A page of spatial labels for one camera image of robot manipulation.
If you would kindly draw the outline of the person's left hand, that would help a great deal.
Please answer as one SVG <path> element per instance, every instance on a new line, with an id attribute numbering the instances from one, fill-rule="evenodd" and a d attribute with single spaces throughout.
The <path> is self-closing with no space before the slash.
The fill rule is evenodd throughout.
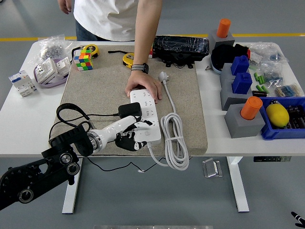
<path id="1" fill-rule="evenodd" d="M 131 75 L 125 87 L 127 97 L 130 96 L 131 91 L 137 86 L 143 86 L 146 88 L 150 92 L 156 104 L 162 100 L 162 84 L 159 81 L 143 72 L 131 71 Z"/>

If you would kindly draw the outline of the person's right hand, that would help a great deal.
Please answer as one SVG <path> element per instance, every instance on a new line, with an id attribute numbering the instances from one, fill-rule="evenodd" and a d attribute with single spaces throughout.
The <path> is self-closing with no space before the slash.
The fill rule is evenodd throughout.
<path id="1" fill-rule="evenodd" d="M 60 10 L 65 13 L 69 14 L 71 13 L 71 0 L 57 0 Z"/>

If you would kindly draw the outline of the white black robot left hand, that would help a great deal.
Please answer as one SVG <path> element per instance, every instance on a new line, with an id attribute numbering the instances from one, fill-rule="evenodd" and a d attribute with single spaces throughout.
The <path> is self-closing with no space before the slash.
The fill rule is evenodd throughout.
<path id="1" fill-rule="evenodd" d="M 91 129 L 88 132 L 88 137 L 92 143 L 93 151 L 95 153 L 103 150 L 108 142 L 115 141 L 117 147 L 128 150 L 128 151 L 138 151 L 143 148 L 147 142 L 136 142 L 136 129 L 135 123 L 143 122 L 149 126 L 153 123 L 151 121 L 145 120 L 140 116 L 127 116 L 120 119 L 107 127 L 99 129 Z"/>

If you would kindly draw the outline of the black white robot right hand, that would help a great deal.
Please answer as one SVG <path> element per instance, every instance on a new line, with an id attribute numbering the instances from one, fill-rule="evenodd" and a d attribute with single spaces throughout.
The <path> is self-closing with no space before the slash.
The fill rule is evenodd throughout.
<path id="1" fill-rule="evenodd" d="M 295 223 L 297 227 L 305 228 L 305 219 L 303 217 L 293 211 L 291 211 L 291 215 L 298 221 L 297 223 Z"/>

